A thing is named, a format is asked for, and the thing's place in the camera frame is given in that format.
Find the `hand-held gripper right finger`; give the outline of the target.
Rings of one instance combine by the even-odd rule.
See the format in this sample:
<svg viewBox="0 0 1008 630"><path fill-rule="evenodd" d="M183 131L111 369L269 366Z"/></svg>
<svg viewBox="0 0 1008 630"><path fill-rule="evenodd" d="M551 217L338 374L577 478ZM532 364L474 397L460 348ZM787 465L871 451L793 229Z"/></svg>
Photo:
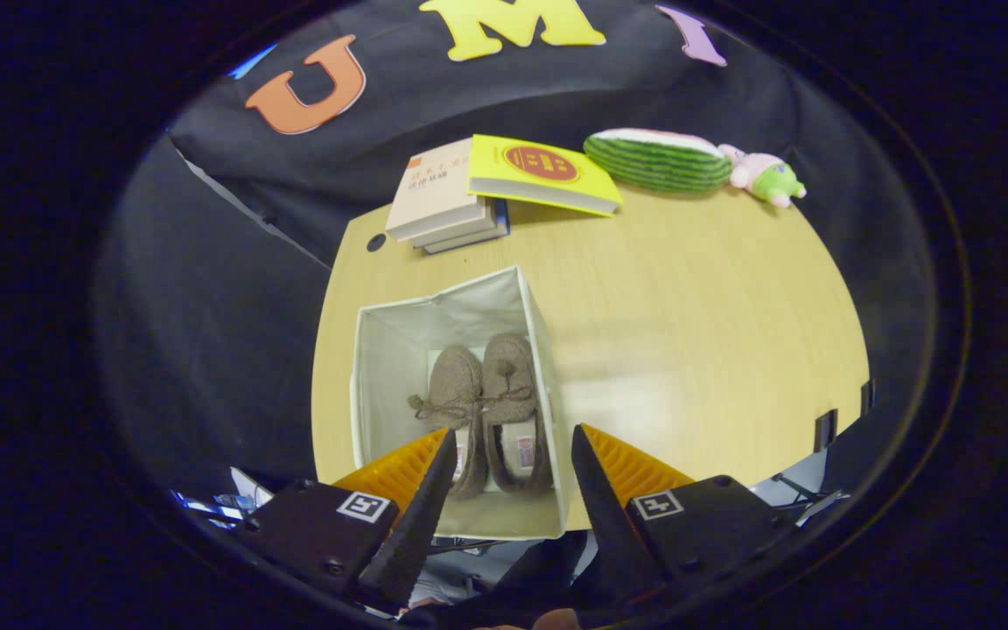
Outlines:
<svg viewBox="0 0 1008 630"><path fill-rule="evenodd" d="M601 562L631 605L729 584L799 533L732 476L695 481L587 423L573 430L571 462Z"/></svg>

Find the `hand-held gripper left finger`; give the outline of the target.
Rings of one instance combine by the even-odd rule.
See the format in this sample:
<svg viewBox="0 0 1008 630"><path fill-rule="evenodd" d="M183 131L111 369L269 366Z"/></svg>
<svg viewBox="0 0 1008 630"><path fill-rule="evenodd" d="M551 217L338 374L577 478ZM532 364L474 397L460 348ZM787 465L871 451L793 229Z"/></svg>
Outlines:
<svg viewBox="0 0 1008 630"><path fill-rule="evenodd" d="M332 484L298 481L247 518L247 547L317 591L381 613L409 603L457 463L440 428Z"/></svg>

